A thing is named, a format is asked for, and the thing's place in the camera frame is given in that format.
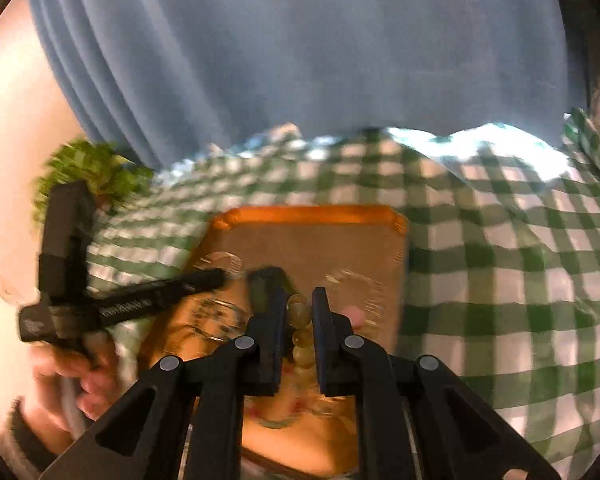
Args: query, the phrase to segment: person's arm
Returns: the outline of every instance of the person's arm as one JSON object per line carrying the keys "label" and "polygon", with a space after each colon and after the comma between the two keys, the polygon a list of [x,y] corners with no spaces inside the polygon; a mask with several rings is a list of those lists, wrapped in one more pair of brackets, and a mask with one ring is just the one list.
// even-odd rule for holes
{"label": "person's arm", "polygon": [[31,348],[32,388],[14,402],[0,435],[0,453],[20,480],[38,478],[73,442],[62,413],[61,376],[80,379],[85,393],[77,405],[93,420],[118,398],[118,358],[113,341],[103,336],[93,350],[92,368],[76,352],[46,344]]}

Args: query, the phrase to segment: finger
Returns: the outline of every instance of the finger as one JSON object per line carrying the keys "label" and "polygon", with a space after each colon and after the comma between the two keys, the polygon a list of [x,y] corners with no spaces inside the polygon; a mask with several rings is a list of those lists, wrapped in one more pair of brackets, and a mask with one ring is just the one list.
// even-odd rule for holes
{"label": "finger", "polygon": [[47,343],[33,346],[30,358],[34,376],[39,378],[80,377],[90,369],[89,360],[82,354]]}
{"label": "finger", "polygon": [[118,396],[118,378],[107,370],[92,370],[82,378],[82,389],[88,394],[96,394],[114,399]]}
{"label": "finger", "polygon": [[98,420],[106,412],[112,402],[103,396],[85,394],[78,398],[77,405],[91,420]]}

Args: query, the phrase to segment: human hand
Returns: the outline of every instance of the human hand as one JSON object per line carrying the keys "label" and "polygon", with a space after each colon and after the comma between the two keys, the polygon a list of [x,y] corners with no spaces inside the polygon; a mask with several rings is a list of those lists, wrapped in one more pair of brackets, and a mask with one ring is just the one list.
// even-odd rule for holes
{"label": "human hand", "polygon": [[118,357],[113,340],[102,333],[90,336],[93,363],[82,354],[49,344],[30,348],[32,385],[22,401],[22,416],[49,451],[59,454],[71,443],[62,410],[60,377],[80,379],[84,390],[76,401],[89,418],[97,420],[120,395]]}

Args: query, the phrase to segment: gingham tablecloth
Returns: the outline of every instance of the gingham tablecloth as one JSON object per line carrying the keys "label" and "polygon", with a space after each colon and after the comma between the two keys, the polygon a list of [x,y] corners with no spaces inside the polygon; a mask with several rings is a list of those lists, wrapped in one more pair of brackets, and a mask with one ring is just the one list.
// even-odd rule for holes
{"label": "gingham tablecloth", "polygon": [[[284,126],[175,172],[101,225],[93,288],[173,276],[230,208],[386,204],[410,222],[397,353],[440,357],[563,478],[600,452],[600,140],[581,111],[561,150],[498,124],[311,142]],[[147,327],[116,330],[131,375]]]}

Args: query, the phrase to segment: blue curtain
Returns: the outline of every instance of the blue curtain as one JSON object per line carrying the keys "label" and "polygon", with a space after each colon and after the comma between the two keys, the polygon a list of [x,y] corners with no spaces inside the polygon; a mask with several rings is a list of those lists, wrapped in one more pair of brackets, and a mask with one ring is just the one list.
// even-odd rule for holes
{"label": "blue curtain", "polygon": [[303,135],[501,121],[559,143],[557,0],[30,0],[92,140],[155,168],[277,124]]}

